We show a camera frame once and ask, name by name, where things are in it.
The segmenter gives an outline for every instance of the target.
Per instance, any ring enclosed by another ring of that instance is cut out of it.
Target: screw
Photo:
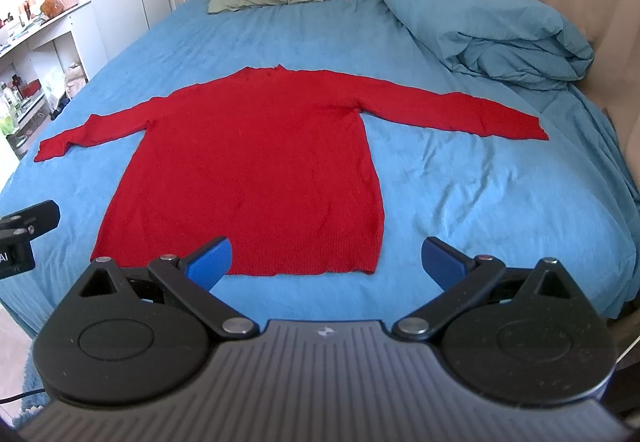
[[[232,317],[222,324],[222,329],[229,334],[248,334],[254,328],[254,322],[246,317]]]
[[[405,317],[398,322],[401,332],[410,336],[419,336],[429,330],[429,322],[421,317]]]

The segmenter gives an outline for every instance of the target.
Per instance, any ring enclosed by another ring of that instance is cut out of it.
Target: floor
[[[31,339],[0,306],[0,398],[22,392],[22,370]],[[20,414],[20,401],[0,405],[0,418],[11,423]]]

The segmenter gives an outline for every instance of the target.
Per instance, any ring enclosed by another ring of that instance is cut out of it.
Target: blue gripper pad
[[[203,249],[190,255],[184,274],[209,292],[231,268],[231,242],[227,238],[213,241]]]
[[[459,258],[445,251],[436,242],[446,245]],[[445,292],[467,275],[468,262],[465,259],[471,260],[438,239],[432,240],[430,237],[422,243],[422,268]]]

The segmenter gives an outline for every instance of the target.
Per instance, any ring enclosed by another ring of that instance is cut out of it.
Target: blue bed sheet
[[[382,0],[328,0],[220,15],[207,15],[206,5],[206,0],[185,3],[127,48],[44,136],[81,125],[92,112],[110,114],[245,66],[282,64],[489,98],[540,114],[550,137],[480,138],[364,114],[385,208],[376,273],[225,276],[213,292],[229,305],[261,324],[269,318],[377,318],[390,324],[441,292],[420,266],[420,245],[430,235],[516,267],[558,257],[606,315],[615,316],[636,294],[638,190],[609,122],[577,90],[534,92],[452,74],[416,43]],[[188,134],[189,126],[185,122],[175,133]],[[42,327],[86,268],[106,207],[141,138],[137,133],[73,148],[42,164],[33,162],[34,147],[0,194],[0,214],[49,198],[62,213],[58,229],[33,242],[37,268],[0,281],[0,299],[27,330]],[[175,220],[179,225],[189,217]]]

